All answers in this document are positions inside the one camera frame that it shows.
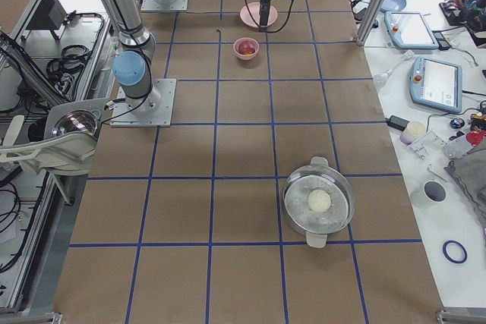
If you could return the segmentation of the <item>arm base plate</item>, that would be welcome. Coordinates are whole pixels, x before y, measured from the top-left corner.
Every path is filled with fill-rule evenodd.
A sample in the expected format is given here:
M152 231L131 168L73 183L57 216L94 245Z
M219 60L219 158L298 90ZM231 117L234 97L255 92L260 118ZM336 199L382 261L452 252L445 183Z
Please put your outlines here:
M145 13L187 11L188 0L143 0L140 10Z
M109 120L111 127L169 127L172 121L177 80L175 78L153 79L151 94L142 106L134 110L137 103L114 104Z

